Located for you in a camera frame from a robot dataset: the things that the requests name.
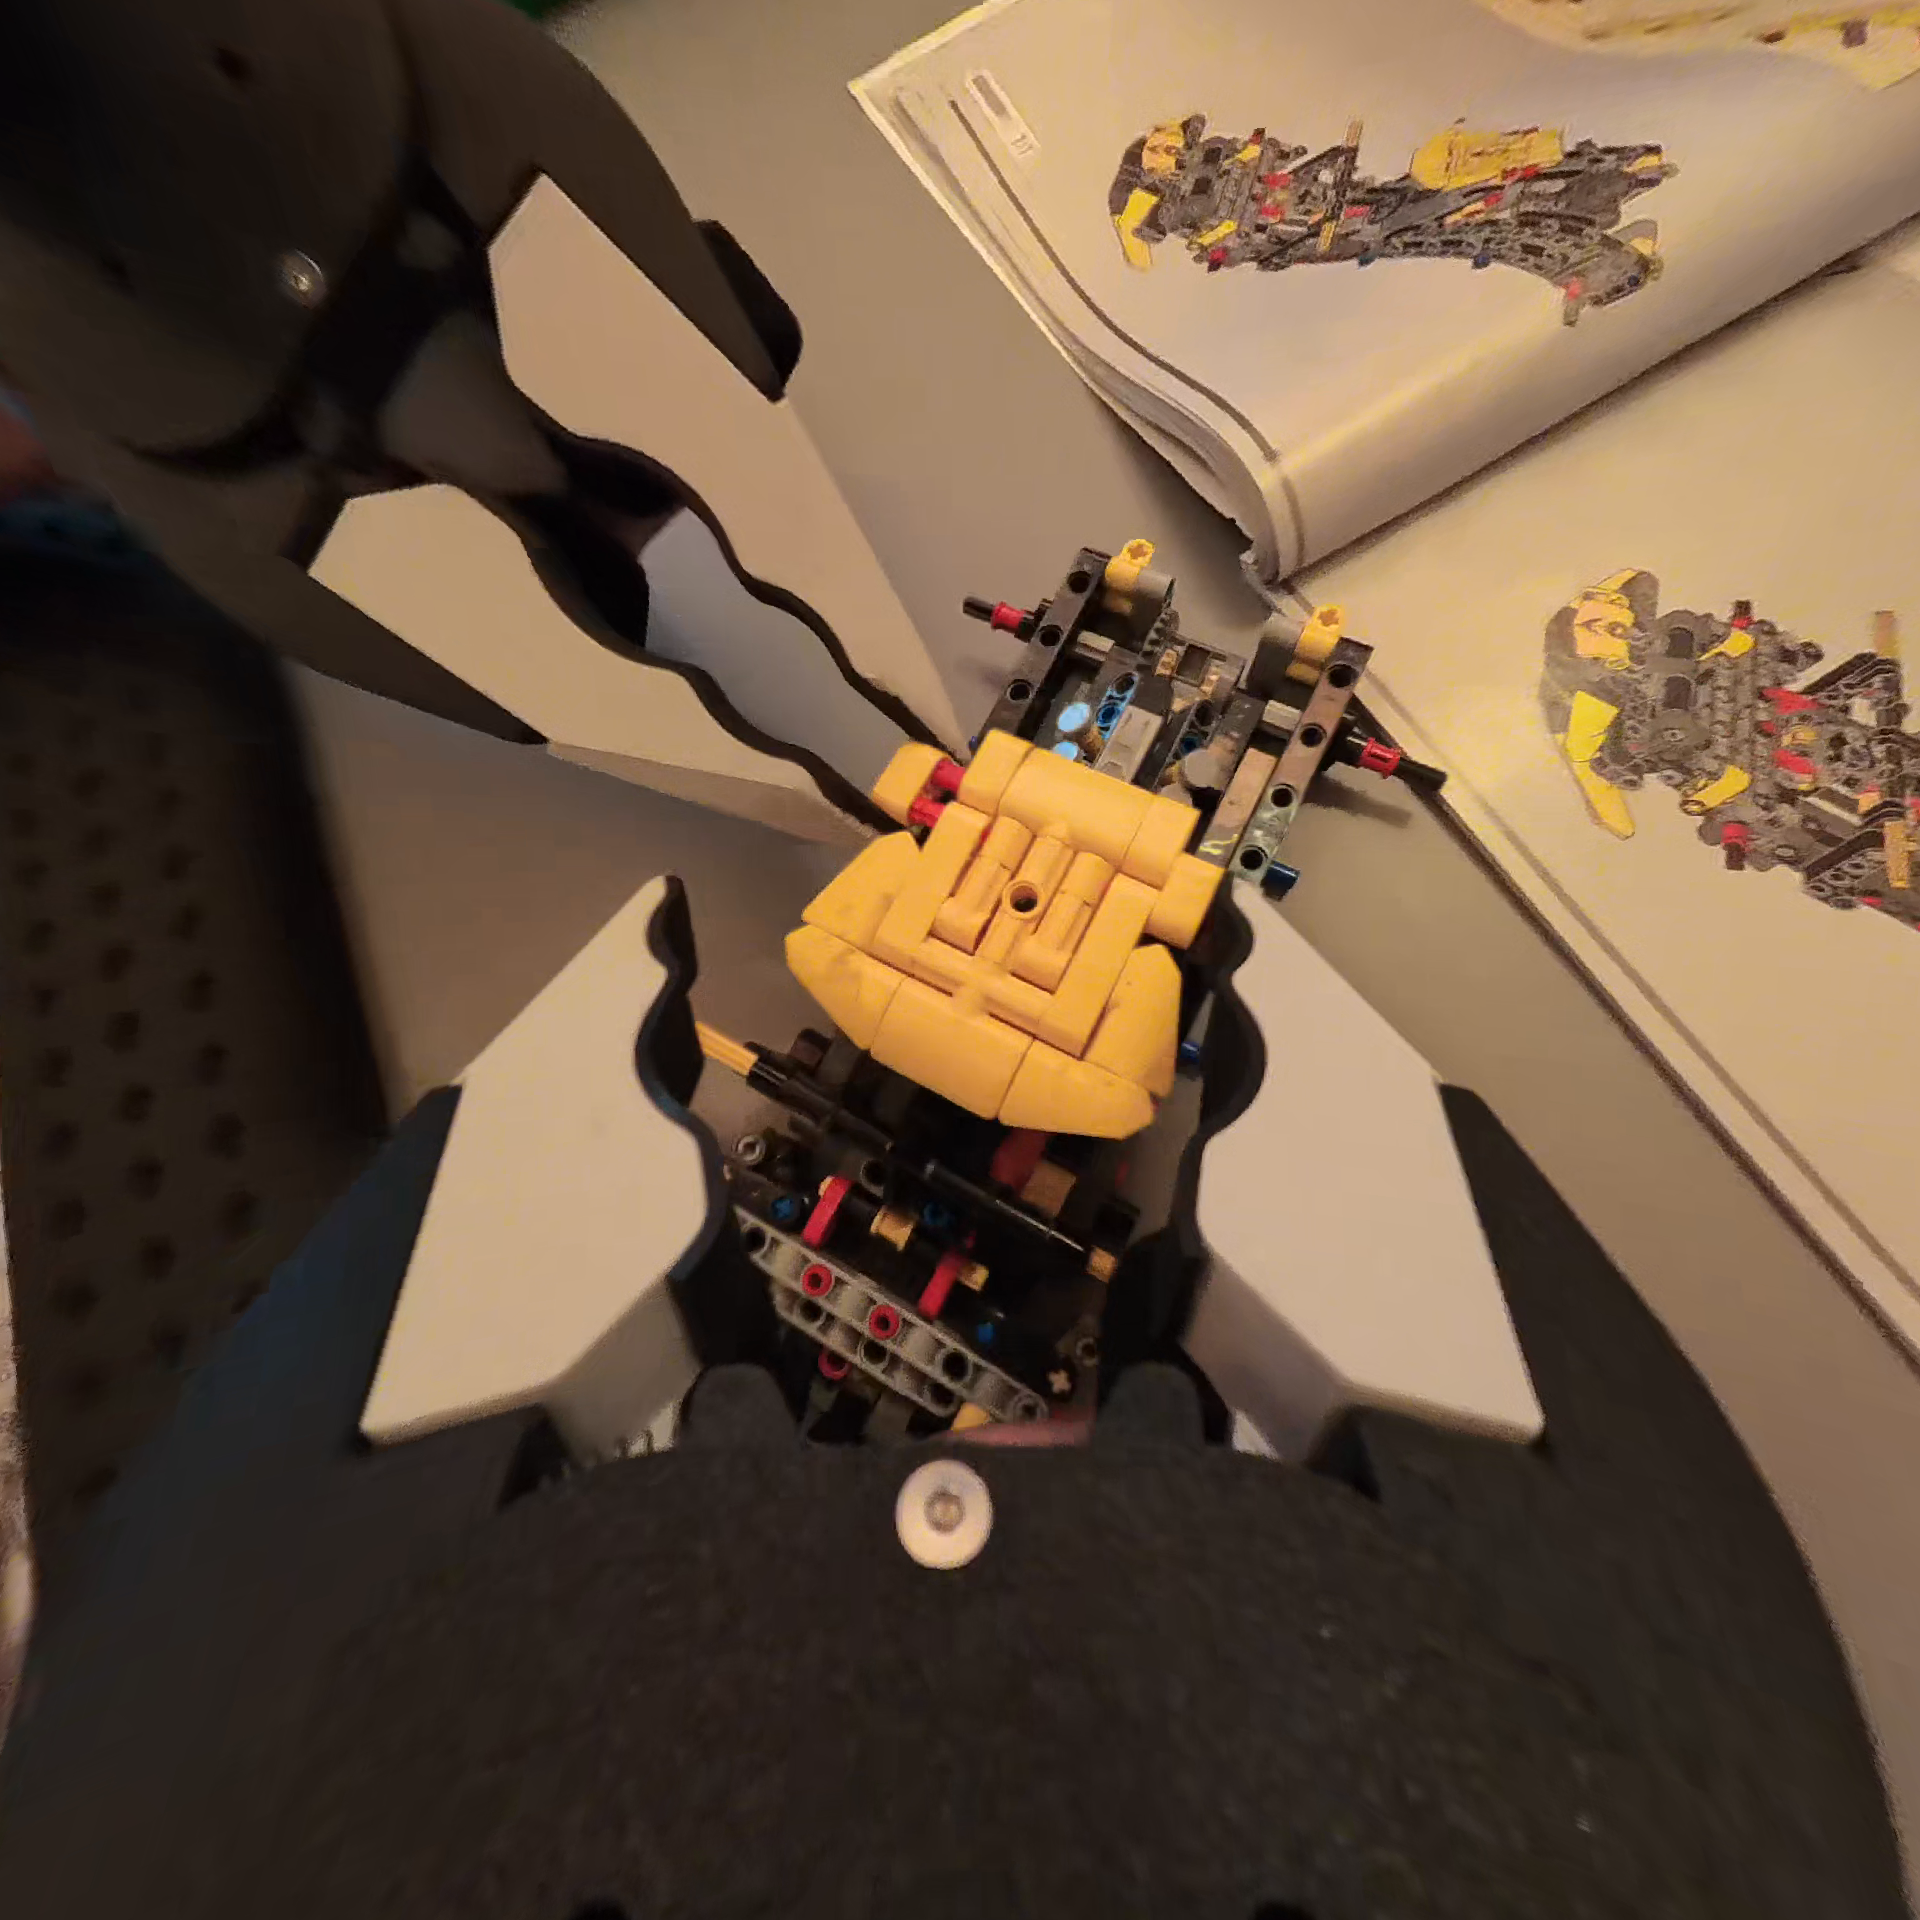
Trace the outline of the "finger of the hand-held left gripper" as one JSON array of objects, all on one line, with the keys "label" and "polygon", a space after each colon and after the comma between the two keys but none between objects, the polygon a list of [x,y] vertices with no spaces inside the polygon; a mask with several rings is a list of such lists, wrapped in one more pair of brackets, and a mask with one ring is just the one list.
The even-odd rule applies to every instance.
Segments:
[{"label": "finger of the hand-held left gripper", "polygon": [[490,241],[489,273],[516,389],[566,431],[684,481],[749,585],[790,592],[857,686],[959,748],[941,671],[793,407],[766,398],[546,176]]},{"label": "finger of the hand-held left gripper", "polygon": [[689,514],[609,557],[609,588],[641,588],[645,608],[597,605],[553,548],[414,486],[348,505],[308,574],[557,761],[812,844],[888,832],[865,786],[901,734],[802,620],[749,592]]}]

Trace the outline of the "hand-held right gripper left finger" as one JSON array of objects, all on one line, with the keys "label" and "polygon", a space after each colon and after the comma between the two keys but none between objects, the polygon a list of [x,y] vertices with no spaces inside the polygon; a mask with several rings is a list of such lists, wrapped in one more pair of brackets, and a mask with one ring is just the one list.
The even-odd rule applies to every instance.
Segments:
[{"label": "hand-held right gripper left finger", "polygon": [[600,1458],[689,1389],[725,1230],[697,970],[681,879],[649,879],[457,1077],[365,1439],[536,1408]]}]

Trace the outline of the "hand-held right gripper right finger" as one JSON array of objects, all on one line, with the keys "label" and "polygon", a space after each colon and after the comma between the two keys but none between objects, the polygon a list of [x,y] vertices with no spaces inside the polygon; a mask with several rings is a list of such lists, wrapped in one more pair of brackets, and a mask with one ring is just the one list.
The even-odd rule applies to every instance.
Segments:
[{"label": "hand-held right gripper right finger", "polygon": [[1101,1392],[1186,1357],[1278,1455],[1365,1409],[1527,1447],[1544,1430],[1445,1089],[1260,894],[1216,900],[1197,1118],[1122,1260]]}]

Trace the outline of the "small yellow brick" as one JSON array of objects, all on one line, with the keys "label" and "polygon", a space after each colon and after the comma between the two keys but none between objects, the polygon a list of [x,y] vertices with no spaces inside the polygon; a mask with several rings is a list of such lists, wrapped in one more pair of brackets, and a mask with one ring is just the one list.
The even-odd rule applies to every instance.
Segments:
[{"label": "small yellow brick", "polygon": [[1169,948],[1193,946],[1222,877],[1217,863],[1193,853],[1177,855],[1149,906],[1145,934]]},{"label": "small yellow brick", "polygon": [[870,786],[870,799],[894,823],[928,829],[940,823],[966,767],[928,743],[904,743]]}]

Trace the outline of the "yellow black toy brick car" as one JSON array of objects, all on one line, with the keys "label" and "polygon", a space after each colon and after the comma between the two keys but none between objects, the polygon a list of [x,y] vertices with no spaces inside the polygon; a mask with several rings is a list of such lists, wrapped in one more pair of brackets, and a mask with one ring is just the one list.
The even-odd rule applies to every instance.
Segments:
[{"label": "yellow black toy brick car", "polygon": [[783,942],[824,1029],[711,1024],[764,1101],[727,1152],[745,1255],[822,1439],[1037,1429],[1088,1409],[1141,1238],[1135,1141],[1202,1062],[1210,914],[1145,934],[1193,853],[1282,897],[1330,767],[1438,786],[1354,712],[1374,646],[1284,593],[1255,652],[1193,637],[1156,548],[1078,548],[1030,605],[962,610],[1014,646],[940,823],[857,853]]}]

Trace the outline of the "instruction booklet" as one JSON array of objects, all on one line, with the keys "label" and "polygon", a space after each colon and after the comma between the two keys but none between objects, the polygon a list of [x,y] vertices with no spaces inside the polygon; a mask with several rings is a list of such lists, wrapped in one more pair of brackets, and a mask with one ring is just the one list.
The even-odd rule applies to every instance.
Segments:
[{"label": "instruction booklet", "polygon": [[1916,5],[980,5],[849,90],[1916,1344]]}]

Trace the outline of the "grey desk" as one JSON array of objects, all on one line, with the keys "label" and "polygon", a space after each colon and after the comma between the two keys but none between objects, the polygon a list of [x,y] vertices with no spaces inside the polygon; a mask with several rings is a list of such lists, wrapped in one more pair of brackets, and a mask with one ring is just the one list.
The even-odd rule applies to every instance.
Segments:
[{"label": "grey desk", "polygon": [[[1092,398],[847,85],[959,5],[583,5],[560,37],[684,199],[802,322],[790,389],[906,613],[973,703],[966,592],[1016,598],[1145,534],[1202,633],[1245,636],[1240,542]],[[301,668],[310,761],[389,1114],[442,1086],[658,872],[697,1007],[805,1021],[776,964],[828,848],[472,736]],[[1916,1372],[1472,845],[1344,777],[1287,914],[1441,1079],[1500,1114],[1704,1375],[1815,1572],[1916,1850]]]}]

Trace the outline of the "black perforated pad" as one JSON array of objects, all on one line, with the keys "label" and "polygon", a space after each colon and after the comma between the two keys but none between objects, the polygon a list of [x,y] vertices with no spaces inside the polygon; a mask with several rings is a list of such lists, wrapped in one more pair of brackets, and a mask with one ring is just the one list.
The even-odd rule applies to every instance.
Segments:
[{"label": "black perforated pad", "polygon": [[382,1138],[297,706],[172,581],[5,554],[5,1204],[53,1551]]}]

